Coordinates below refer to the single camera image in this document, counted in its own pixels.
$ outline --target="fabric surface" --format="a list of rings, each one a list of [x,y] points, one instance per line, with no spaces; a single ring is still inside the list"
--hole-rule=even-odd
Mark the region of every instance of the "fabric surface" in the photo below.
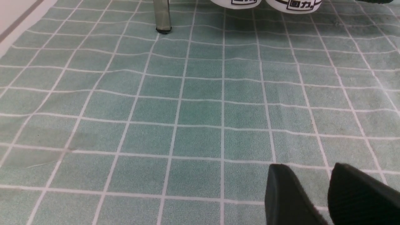
[[[265,224],[271,163],[400,190],[400,7],[58,0],[0,58],[2,224]]]

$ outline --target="black rubber tip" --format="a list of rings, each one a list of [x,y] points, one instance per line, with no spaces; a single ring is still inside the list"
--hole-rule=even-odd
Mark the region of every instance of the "black rubber tip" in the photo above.
[[[282,164],[269,166],[265,213],[268,225],[328,224],[308,199],[294,172]]]
[[[388,3],[393,2],[393,0],[357,0],[357,1],[373,3],[373,4],[388,4]]]
[[[348,164],[336,163],[328,209],[335,225],[398,225],[400,193]]]
[[[171,30],[172,30],[172,27],[169,29],[169,30],[160,30],[160,29],[157,29],[156,28],[156,31],[158,32],[158,33],[160,33],[160,34],[169,34],[170,32],[171,32]]]

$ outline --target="green grid mat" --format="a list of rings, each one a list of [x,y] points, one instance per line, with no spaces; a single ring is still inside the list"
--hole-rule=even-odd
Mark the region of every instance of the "green grid mat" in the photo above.
[[[58,0],[0,59],[2,224],[265,224],[268,166],[328,218],[335,162],[400,190],[400,7]]]

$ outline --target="white wall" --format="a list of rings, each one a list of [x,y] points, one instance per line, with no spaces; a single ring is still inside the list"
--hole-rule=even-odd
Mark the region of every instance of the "white wall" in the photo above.
[[[36,0],[0,0],[0,34],[35,2]]]

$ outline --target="black object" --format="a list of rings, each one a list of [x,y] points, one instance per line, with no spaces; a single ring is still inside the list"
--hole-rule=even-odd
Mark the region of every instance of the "black object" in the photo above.
[[[335,225],[400,225],[400,193],[362,171],[336,163],[328,191]],[[269,167],[265,194],[267,225],[326,225],[290,167]]]
[[[388,4],[388,3],[393,2],[393,0],[357,0],[357,1],[373,3],[373,4]]]
[[[160,34],[169,34],[172,30],[172,27],[169,30],[160,30],[156,28],[156,31]]]

